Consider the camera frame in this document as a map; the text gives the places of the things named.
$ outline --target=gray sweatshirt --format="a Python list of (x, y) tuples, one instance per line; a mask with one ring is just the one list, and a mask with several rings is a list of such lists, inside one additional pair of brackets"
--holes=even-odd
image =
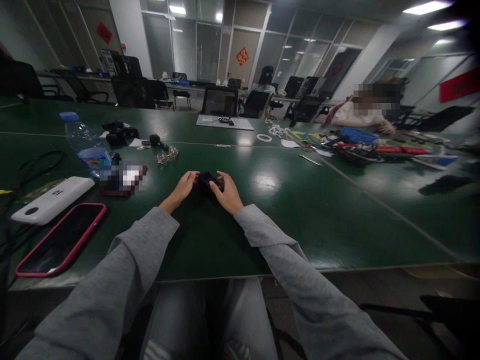
[[(234, 218), (290, 297), (309, 359), (405, 359), (370, 317), (307, 261), (299, 243), (255, 205)], [(154, 207), (117, 235), (107, 256), (43, 320), (17, 359), (113, 359), (124, 320), (152, 286), (178, 227)]]

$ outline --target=pink phone case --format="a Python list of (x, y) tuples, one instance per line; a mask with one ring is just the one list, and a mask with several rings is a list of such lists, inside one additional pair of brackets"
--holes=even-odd
[[(49, 236), (50, 234), (57, 228), (57, 226), (59, 226), (69, 215), (70, 213), (76, 208), (76, 207), (79, 207), (79, 206), (82, 206), (82, 205), (100, 205), (102, 206), (102, 209), (100, 210), (100, 212), (98, 213), (98, 215), (96, 216), (96, 218), (93, 220), (93, 222), (91, 223), (91, 225), (88, 227), (88, 229), (85, 231), (85, 233), (81, 236), (81, 238), (77, 241), (77, 243), (75, 244), (75, 246), (73, 247), (73, 249), (70, 251), (70, 253), (67, 255), (67, 257), (65, 258), (65, 260), (61, 263), (61, 265), (59, 267), (57, 267), (54, 271), (52, 272), (19, 272), (19, 268), (22, 266), (22, 264), (29, 258), (29, 256), (31, 254), (34, 253), (34, 251), (40, 246), (41, 243), (43, 243)], [(81, 204), (78, 204), (77, 206), (74, 206), (71, 208), (71, 210), (69, 212), (67, 212), (67, 214), (58, 222), (57, 225), (55, 225), (49, 232), (48, 234), (33, 248), (32, 251), (30, 251), (28, 253), (27, 256), (25, 256), (23, 258), (22, 261), (20, 261), (20, 263), (18, 264), (18, 266), (16, 267), (15, 269), (15, 274), (20, 277), (20, 278), (48, 278), (48, 277), (51, 277), (53, 275), (56, 275), (58, 274), (59, 272), (61, 272), (69, 263), (70, 261), (74, 258), (75, 254), (77, 253), (77, 251), (82, 247), (83, 243), (85, 242), (85, 240), (89, 237), (90, 233), (93, 231), (93, 229), (95, 228), (95, 226), (98, 224), (98, 222), (100, 221), (100, 219), (102, 218), (102, 216), (105, 214), (105, 212), (107, 212), (107, 207), (104, 205), (104, 204), (101, 204), (101, 203), (92, 203), (92, 202), (84, 202), (84, 203), (81, 203)]]

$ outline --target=bottle cap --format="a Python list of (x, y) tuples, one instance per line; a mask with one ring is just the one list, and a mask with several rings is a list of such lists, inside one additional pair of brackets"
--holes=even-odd
[(61, 112), (60, 117), (66, 123), (71, 123), (71, 122), (80, 120), (76, 112)]

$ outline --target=white board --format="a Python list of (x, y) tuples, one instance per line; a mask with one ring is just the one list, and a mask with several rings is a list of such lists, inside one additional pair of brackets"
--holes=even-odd
[(234, 125), (229, 125), (219, 121), (219, 117), (215, 115), (198, 115), (196, 124), (200, 126), (210, 126), (214, 128), (237, 129), (237, 130), (254, 130), (250, 121), (244, 117), (232, 117)]

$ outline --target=tape roll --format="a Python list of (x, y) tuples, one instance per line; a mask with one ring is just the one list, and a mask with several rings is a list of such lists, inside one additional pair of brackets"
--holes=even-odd
[(260, 141), (263, 141), (264, 143), (269, 143), (272, 141), (272, 138), (265, 134), (258, 134), (256, 138)]

